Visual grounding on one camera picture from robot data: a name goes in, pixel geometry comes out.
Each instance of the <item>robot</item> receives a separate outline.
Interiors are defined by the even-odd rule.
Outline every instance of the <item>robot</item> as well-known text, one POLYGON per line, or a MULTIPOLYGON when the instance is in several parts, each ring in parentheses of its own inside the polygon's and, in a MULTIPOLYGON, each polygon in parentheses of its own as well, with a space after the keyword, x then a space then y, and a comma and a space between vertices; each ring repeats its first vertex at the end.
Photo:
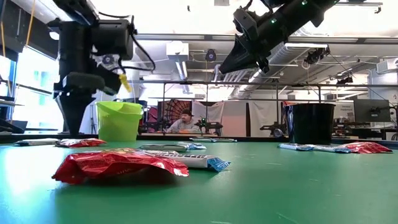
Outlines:
MULTIPOLYGON (((133 43, 139 46, 134 36, 134 17, 130 21, 120 17, 116 20, 101 20, 90 0, 53 0, 73 21, 56 19, 48 25, 60 33, 58 43, 60 81, 54 83, 53 97, 56 100, 72 137, 79 133, 85 108, 94 100, 97 90, 106 94, 118 93, 119 75, 97 65, 93 55, 119 55, 121 60, 131 60, 133 43)), ((231 53, 222 63, 222 73, 258 67, 269 71, 267 57, 271 50, 308 21, 318 27, 323 14, 339 0, 259 0, 269 12, 257 16, 248 10, 252 0, 235 11, 234 23, 238 32, 231 53)))

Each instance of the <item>person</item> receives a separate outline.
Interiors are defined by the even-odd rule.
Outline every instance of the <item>person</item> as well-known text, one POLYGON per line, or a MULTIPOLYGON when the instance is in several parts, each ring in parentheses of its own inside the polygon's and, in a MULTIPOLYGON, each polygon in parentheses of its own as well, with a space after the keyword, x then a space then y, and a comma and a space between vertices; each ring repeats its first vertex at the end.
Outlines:
POLYGON ((183 110, 181 119, 174 122, 167 133, 199 133, 199 127, 195 125, 190 110, 183 110))

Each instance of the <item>red snack bag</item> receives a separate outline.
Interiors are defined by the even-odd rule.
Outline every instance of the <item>red snack bag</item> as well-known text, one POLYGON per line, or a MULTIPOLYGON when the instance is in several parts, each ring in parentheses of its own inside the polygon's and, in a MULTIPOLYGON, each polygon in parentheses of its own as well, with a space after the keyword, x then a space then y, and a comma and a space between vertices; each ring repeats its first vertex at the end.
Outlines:
POLYGON ((340 147, 345 147, 351 150, 352 153, 360 153, 360 154, 392 152, 391 149, 384 147, 375 142, 354 142, 354 143, 341 145, 340 147))
POLYGON ((189 175, 188 167, 181 162, 125 148, 70 154, 52 178, 68 184, 81 184, 85 179, 114 177, 149 166, 159 167, 182 177, 189 175))
POLYGON ((62 139, 55 146, 58 147, 93 147, 106 144, 106 141, 100 139, 62 139))

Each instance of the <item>snack wrapper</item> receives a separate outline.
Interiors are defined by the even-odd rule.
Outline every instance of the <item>snack wrapper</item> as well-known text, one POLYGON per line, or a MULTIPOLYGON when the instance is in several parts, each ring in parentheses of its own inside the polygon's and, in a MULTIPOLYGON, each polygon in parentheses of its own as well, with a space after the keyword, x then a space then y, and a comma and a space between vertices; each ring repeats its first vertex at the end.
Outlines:
POLYGON ((391 149, 384 147, 375 142, 354 142, 354 143, 340 145, 340 147, 345 147, 347 149, 350 149, 352 153, 360 153, 360 154, 392 152, 391 149))
POLYGON ((125 148, 70 154, 52 178, 69 184, 81 184, 86 179, 114 177, 151 166, 188 177, 188 167, 181 162, 125 148))
POLYGON ((223 138, 194 137, 190 139, 195 142, 237 142, 236 139, 223 139, 223 138))
POLYGON ((188 146, 182 145, 167 145, 167 144, 146 144, 140 146, 139 149, 150 150, 150 151, 176 151, 176 152, 186 152, 188 146))
POLYGON ((187 165, 188 168, 201 168, 201 169, 211 169, 217 172, 223 171, 227 168, 231 162, 223 161, 215 156, 207 155, 189 155, 189 154, 169 154, 162 153, 156 154, 156 156, 166 157, 179 161, 187 165))
POLYGON ((351 153, 351 150, 341 146, 317 146, 313 144, 307 144, 306 146, 313 147, 314 151, 321 152, 335 152, 335 153, 351 153))
POLYGON ((58 147, 93 147, 106 144, 106 141, 100 139, 62 139, 55 146, 58 147))
POLYGON ((278 145, 281 149, 291 149, 296 151, 313 151, 312 146, 294 144, 294 143, 282 143, 278 145))
POLYGON ((201 143, 192 143, 192 142, 177 142, 176 145, 178 146, 187 146, 188 150, 194 150, 194 149, 207 149, 206 146, 204 146, 201 143))
POLYGON ((46 139, 26 139, 15 142, 18 146, 44 146, 54 145, 59 142, 59 139, 46 138, 46 139))

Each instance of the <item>desk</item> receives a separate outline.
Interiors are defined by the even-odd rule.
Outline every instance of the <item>desk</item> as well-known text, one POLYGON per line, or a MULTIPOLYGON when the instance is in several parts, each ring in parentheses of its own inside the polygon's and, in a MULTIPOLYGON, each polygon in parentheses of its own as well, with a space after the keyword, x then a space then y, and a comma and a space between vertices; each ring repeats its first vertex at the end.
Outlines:
POLYGON ((216 134, 179 134, 179 133, 141 133, 142 136, 184 136, 184 137, 209 137, 218 138, 216 134))
POLYGON ((278 149, 277 142, 203 143, 231 161, 168 184, 68 185, 51 179, 66 155, 138 141, 66 149, 0 146, 0 219, 14 223, 294 224, 398 220, 398 153, 359 155, 278 149))

